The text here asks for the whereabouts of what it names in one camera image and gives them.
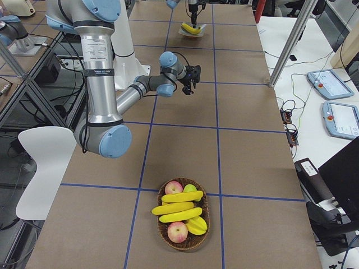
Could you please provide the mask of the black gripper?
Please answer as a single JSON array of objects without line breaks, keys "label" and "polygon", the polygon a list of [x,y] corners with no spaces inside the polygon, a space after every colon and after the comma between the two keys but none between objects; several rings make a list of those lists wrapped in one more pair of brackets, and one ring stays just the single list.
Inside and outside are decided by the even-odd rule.
[{"label": "black gripper", "polygon": [[182,80],[181,84],[183,85],[182,92],[185,95],[191,95],[191,94],[194,93],[193,90],[192,90],[192,87],[196,88],[196,81],[194,81],[194,80]]},{"label": "black gripper", "polygon": [[197,25],[198,5],[198,0],[188,0],[188,10],[191,13],[191,23],[193,26]]}]

